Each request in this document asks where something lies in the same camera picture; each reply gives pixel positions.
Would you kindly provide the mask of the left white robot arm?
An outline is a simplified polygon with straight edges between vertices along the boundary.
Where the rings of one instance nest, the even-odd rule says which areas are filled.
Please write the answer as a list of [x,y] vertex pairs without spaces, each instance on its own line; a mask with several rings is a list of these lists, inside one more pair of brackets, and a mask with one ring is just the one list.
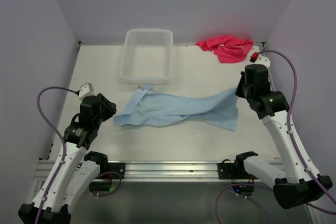
[[23,223],[70,223],[71,211],[95,178],[109,173],[106,154],[90,151],[102,122],[112,118],[116,105],[101,93],[82,99],[79,113],[62,137],[62,149],[45,183],[30,204],[22,204]]

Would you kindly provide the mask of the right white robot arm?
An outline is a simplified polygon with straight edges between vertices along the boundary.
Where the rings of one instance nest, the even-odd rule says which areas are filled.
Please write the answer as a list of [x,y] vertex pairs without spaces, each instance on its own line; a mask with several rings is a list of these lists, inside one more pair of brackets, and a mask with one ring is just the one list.
[[240,178],[257,177],[272,189],[283,209],[290,209],[320,199],[333,183],[329,176],[320,174],[305,151],[289,114],[287,99],[280,91],[272,91],[270,85],[266,66],[247,65],[241,72],[236,95],[247,100],[267,128],[284,170],[250,151],[236,156],[234,172]]

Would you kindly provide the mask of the light blue towel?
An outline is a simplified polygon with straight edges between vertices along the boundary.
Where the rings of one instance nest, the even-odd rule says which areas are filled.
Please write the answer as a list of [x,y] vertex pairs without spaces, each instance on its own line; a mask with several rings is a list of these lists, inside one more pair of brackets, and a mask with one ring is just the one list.
[[206,98],[187,98],[154,92],[139,86],[121,113],[114,116],[118,126],[167,127],[185,120],[199,120],[235,131],[238,118],[236,88]]

